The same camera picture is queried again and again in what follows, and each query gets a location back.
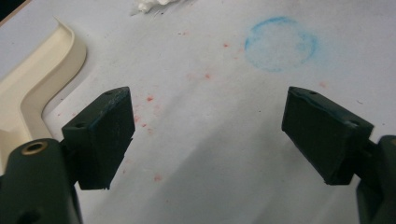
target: cream plastic piece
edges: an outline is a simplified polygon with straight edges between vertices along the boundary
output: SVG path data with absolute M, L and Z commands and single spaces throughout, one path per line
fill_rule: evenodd
M 56 30 L 0 82 L 0 174 L 16 147 L 51 134 L 41 118 L 47 102 L 78 72 L 86 47 L 58 21 Z

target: white substance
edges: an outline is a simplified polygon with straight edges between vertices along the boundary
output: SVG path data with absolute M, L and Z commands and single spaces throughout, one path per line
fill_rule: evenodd
M 137 8 L 139 11 L 144 13 L 149 12 L 153 7 L 157 5 L 166 5 L 171 2 L 176 2 L 178 0 L 137 0 Z

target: blue circle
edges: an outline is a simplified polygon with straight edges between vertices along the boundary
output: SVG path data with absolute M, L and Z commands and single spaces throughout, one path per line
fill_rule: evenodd
M 269 72 L 298 67 L 315 53 L 317 38 L 297 21 L 275 17 L 255 25 L 246 40 L 246 58 L 254 66 Z

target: red speck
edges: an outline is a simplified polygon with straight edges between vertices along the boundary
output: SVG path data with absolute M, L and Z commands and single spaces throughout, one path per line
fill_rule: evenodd
M 156 175 L 154 176 L 154 181 L 155 181 L 155 182 L 160 182 L 160 181 L 162 181 L 162 180 L 163 180 L 163 177 L 162 177 L 161 175 L 156 174 Z
M 322 87 L 322 88 L 324 88 L 324 89 L 327 88 L 326 82 L 320 82 L 320 83 L 319 83 L 319 86 Z
M 134 116 L 134 122 L 137 123 L 137 122 L 139 122 L 139 120 L 140 120 L 140 117 L 137 116 L 137 115 L 135 115 L 135 116 Z

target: screw hole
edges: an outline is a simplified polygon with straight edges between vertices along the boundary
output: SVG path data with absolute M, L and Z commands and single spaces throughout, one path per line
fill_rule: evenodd
M 36 143 L 36 144 L 32 144 L 31 146 L 26 148 L 26 150 L 31 152 L 31 151 L 36 151 L 36 150 L 38 150 L 38 149 L 40 149 L 42 147 L 43 147 L 42 143 Z
M 35 143 L 32 143 L 32 144 L 28 145 L 27 147 L 25 147 L 21 153 L 22 153 L 22 155 L 25 155 L 25 156 L 34 155 L 34 154 L 39 153 L 40 151 L 46 149 L 47 146 L 48 146 L 47 142 L 35 142 Z
M 18 219 L 17 224 L 34 224 L 38 220 L 40 220 L 41 215 L 40 213 L 35 209 L 31 211 L 24 212 L 20 218 Z
M 83 128 L 83 127 L 85 127 L 85 123 L 84 122 L 76 124 L 76 128 Z

